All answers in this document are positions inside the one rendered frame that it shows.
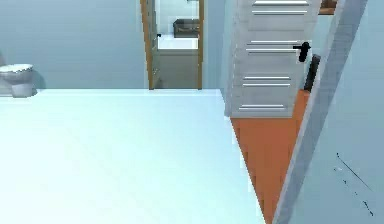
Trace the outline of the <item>white cabinet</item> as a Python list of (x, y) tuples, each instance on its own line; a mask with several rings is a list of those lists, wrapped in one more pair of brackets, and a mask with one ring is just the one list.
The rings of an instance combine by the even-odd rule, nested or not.
[(159, 84), (161, 89), (198, 87), (198, 39), (158, 38)]

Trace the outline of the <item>white toilet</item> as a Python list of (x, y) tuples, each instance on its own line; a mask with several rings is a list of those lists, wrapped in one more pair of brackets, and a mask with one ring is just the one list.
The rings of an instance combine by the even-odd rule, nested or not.
[(14, 98), (27, 98), (36, 93), (32, 64), (2, 65), (0, 78), (9, 85), (10, 94)]

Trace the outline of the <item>wooden framed room door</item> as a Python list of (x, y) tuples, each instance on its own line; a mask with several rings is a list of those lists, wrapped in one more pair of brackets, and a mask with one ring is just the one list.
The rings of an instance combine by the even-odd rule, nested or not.
[(156, 88), (159, 80), (158, 68), (158, 36), (156, 24), (155, 0), (140, 0), (142, 25), (144, 31), (144, 43), (146, 64), (148, 73), (148, 87), (150, 90)]

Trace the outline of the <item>black flat panel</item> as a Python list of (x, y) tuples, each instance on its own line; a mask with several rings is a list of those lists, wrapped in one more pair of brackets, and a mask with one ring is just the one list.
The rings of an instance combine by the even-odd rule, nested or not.
[(306, 91), (311, 91), (312, 90), (312, 87), (313, 87), (313, 84), (314, 84), (314, 80), (316, 78), (317, 70), (318, 70), (318, 67), (319, 67), (319, 64), (320, 64), (320, 60), (321, 60), (321, 56), (320, 55), (314, 54), (312, 56), (311, 63), (310, 63), (309, 69), (308, 69), (308, 74), (307, 74), (307, 77), (306, 77), (306, 82), (305, 82), (305, 85), (304, 85), (304, 89)]

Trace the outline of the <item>dark grey box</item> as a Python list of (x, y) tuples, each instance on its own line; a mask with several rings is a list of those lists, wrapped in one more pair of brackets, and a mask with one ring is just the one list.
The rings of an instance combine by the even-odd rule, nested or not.
[(175, 38), (197, 38), (199, 35), (198, 19), (176, 19), (173, 23)]

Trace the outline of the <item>white panelled room door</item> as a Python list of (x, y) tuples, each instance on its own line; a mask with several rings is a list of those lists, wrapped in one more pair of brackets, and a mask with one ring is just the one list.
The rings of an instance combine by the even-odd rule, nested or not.
[[(236, 0), (225, 115), (289, 118), (321, 0)], [(305, 62), (293, 46), (309, 42)]]

